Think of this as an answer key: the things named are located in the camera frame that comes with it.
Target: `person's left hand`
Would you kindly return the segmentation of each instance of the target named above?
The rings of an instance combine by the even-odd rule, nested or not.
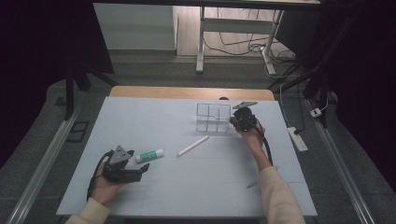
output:
[[[116,196],[119,189],[126,185],[125,183],[109,182],[104,177],[102,177],[104,167],[105,163],[102,162],[96,174],[98,177],[95,179],[91,195],[94,200],[101,203],[102,205],[110,202],[114,196]]]

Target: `white pen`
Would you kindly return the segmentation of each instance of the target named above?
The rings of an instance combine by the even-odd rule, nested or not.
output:
[[[203,143],[204,141],[206,141],[208,138],[209,138],[209,135],[207,135],[207,136],[201,138],[200,140],[196,141],[196,142],[195,142],[194,144],[192,144],[191,146],[186,147],[186,148],[184,148],[183,150],[179,151],[179,152],[177,153],[177,156],[181,156],[181,155],[183,155],[184,153],[190,151],[190,150],[193,149],[194,147],[196,147],[196,146],[200,145],[201,143]]]

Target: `electrical outlet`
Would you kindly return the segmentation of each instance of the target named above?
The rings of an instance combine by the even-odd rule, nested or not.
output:
[[[308,150],[308,148],[306,147],[303,138],[301,138],[301,136],[299,134],[295,134],[294,131],[296,131],[296,128],[294,127],[290,127],[288,128],[291,140],[293,141],[293,144],[297,147],[297,150],[299,152],[305,152]]]
[[[314,110],[311,110],[311,115],[312,117],[317,118],[321,115],[321,111],[319,110],[319,108],[316,108]]]

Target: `gray carpet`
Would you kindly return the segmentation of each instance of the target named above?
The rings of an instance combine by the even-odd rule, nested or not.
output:
[[[121,85],[212,87],[266,89],[274,78],[265,75],[262,63],[206,63],[202,75],[195,74],[195,63],[114,63],[116,75],[111,78]],[[276,64],[282,74],[289,64]],[[35,201],[25,223],[65,223],[66,217],[55,215],[67,185],[88,141],[97,115],[110,87],[102,80],[90,76],[92,88],[78,115],[74,131],[54,163],[49,176]],[[297,154],[304,176],[318,211],[317,217],[307,217],[307,223],[361,223],[344,190],[328,152],[309,116],[304,99],[298,97],[304,88],[294,87],[282,92],[282,103],[288,122],[298,129],[309,151]],[[0,170],[0,223],[5,223],[16,202],[23,193],[35,168],[64,118],[64,81],[55,83],[48,90],[48,99],[31,130]],[[336,102],[330,100],[327,121],[335,144],[339,147],[357,186],[374,215],[376,223],[394,223],[396,220],[396,196],[387,182],[350,133],[338,122]],[[110,217],[107,223],[124,223],[125,220]],[[257,223],[257,220],[158,220],[133,219],[128,223]]]

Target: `beige sleeve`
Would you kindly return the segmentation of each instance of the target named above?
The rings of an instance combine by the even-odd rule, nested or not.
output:
[[[101,224],[105,223],[109,214],[110,209],[90,198],[84,209],[78,215],[71,216],[66,224]]]
[[[259,185],[269,224],[305,223],[296,197],[273,166],[260,172]]]

